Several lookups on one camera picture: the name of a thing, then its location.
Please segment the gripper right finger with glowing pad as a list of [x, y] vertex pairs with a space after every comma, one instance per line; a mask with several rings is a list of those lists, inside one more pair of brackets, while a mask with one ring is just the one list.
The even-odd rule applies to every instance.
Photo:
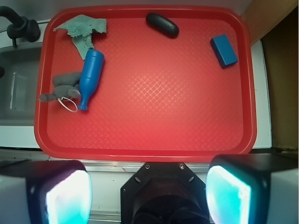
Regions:
[[297, 224], [298, 154], [232, 154], [211, 160], [206, 199], [216, 224]]

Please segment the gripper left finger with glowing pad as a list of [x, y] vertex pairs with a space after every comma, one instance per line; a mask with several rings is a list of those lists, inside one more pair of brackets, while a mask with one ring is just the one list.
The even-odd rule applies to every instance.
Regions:
[[92, 181], [78, 160], [1, 161], [2, 224], [86, 224]]

